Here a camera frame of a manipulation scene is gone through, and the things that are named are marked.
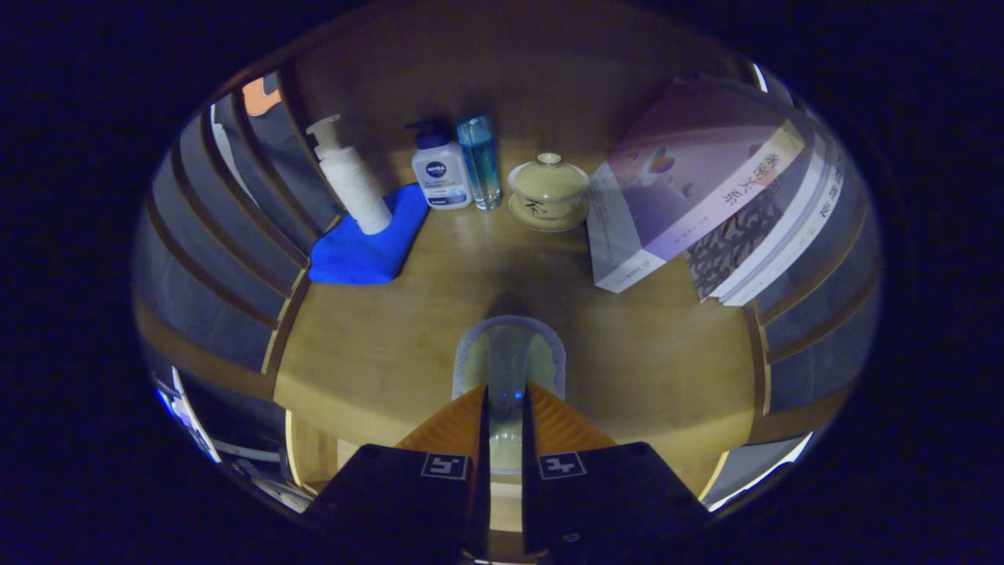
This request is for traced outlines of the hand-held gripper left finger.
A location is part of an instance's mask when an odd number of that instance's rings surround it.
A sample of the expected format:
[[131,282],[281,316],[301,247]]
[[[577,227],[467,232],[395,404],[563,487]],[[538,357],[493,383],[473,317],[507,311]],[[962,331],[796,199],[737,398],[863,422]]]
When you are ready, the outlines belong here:
[[302,514],[365,562],[462,562],[486,551],[489,394],[467,391],[387,447],[367,443]]

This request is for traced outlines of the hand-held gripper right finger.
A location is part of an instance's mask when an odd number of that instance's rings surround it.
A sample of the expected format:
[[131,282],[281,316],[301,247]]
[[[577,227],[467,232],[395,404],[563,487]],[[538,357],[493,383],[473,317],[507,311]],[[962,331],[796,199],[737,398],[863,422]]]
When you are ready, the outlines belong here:
[[522,528],[546,562],[643,562],[711,514],[643,441],[620,444],[556,394],[523,395]]

